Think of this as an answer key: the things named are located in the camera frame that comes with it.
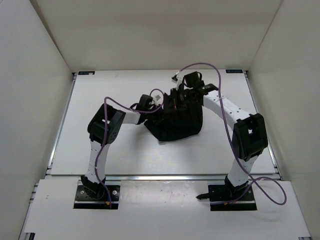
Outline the black pleated skirt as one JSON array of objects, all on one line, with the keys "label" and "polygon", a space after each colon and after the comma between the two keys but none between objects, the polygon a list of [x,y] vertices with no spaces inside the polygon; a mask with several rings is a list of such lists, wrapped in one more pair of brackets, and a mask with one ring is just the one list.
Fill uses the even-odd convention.
[{"label": "black pleated skirt", "polygon": [[197,101],[187,101],[178,108],[170,95],[164,95],[163,109],[144,122],[145,127],[160,142],[172,142],[197,135],[203,126],[203,108]]}]

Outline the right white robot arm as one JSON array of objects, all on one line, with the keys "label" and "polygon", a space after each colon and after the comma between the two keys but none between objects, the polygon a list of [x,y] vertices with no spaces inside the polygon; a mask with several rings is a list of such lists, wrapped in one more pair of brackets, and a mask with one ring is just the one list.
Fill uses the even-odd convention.
[{"label": "right white robot arm", "polygon": [[197,71],[183,77],[176,73],[172,77],[176,83],[171,91],[174,95],[173,105],[177,107],[180,103],[198,101],[219,116],[223,120],[234,161],[220,190],[217,193],[200,194],[197,199],[217,197],[218,204],[234,203],[249,191],[252,183],[256,183],[251,170],[268,146],[265,120],[261,114],[251,114],[225,98],[220,84],[205,84],[200,77]]}]

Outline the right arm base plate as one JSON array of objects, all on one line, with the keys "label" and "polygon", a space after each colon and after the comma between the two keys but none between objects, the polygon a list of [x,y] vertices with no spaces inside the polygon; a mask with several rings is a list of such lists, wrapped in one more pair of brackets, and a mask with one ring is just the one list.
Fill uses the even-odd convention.
[{"label": "right arm base plate", "polygon": [[209,184],[208,193],[211,212],[258,210],[252,187],[241,198],[242,192],[230,197],[222,184]]}]

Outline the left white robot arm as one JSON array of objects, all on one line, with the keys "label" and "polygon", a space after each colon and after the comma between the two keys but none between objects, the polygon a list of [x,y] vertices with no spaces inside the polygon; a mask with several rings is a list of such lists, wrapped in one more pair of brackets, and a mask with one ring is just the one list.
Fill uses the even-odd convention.
[{"label": "left white robot arm", "polygon": [[95,201],[112,204],[111,190],[106,185],[106,163],[111,144],[116,140],[122,125],[139,125],[155,116],[163,107],[155,97],[144,94],[138,103],[125,107],[111,97],[105,97],[88,124],[90,157],[82,185],[89,197]]}]

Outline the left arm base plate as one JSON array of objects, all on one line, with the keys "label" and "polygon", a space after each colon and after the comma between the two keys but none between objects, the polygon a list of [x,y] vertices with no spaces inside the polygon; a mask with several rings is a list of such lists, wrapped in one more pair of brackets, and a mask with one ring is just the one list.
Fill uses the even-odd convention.
[{"label": "left arm base plate", "polygon": [[81,182],[77,184],[73,208],[85,210],[117,210],[119,208],[121,185],[112,183],[107,185],[110,198],[106,189],[102,187],[102,192],[94,193]]}]

